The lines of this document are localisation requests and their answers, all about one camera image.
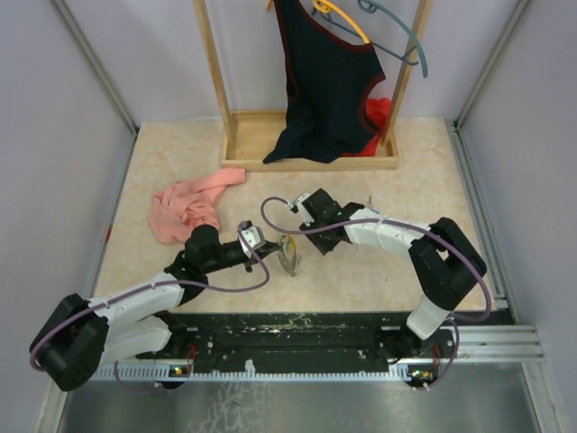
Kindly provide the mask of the large keyring with small rings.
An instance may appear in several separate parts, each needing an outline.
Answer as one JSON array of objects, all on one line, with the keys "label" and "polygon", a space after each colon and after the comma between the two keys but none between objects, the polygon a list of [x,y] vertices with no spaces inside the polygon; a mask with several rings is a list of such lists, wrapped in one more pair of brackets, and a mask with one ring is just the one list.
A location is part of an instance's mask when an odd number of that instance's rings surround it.
[{"label": "large keyring with small rings", "polygon": [[291,277],[298,274],[300,255],[297,244],[291,235],[282,235],[279,238],[279,250],[277,251],[279,263],[283,270]]}]

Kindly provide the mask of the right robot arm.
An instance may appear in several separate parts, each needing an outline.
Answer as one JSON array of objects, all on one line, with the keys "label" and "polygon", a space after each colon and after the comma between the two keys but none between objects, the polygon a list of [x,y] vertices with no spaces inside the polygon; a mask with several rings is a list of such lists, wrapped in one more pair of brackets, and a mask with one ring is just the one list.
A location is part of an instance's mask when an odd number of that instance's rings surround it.
[{"label": "right robot arm", "polygon": [[434,347],[434,332],[487,272],[486,263],[450,218],[430,225],[404,223],[359,203],[341,206],[323,189],[302,194],[294,205],[303,220],[299,229],[322,254],[346,242],[379,247],[412,263],[423,295],[408,316],[402,343],[415,357]]}]

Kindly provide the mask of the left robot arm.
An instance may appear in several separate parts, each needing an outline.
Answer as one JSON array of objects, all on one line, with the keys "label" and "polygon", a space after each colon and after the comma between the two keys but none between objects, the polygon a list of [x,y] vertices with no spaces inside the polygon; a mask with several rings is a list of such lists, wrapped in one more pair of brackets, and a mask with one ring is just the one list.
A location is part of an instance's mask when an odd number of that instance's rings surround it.
[{"label": "left robot arm", "polygon": [[92,299],[77,293],[63,298],[31,343],[30,365],[70,392],[106,364],[154,353],[178,357],[188,337],[169,310],[211,290],[210,273],[234,266],[249,272],[280,249],[249,221],[228,243],[220,241],[215,227],[198,226],[174,262],[142,286]]}]

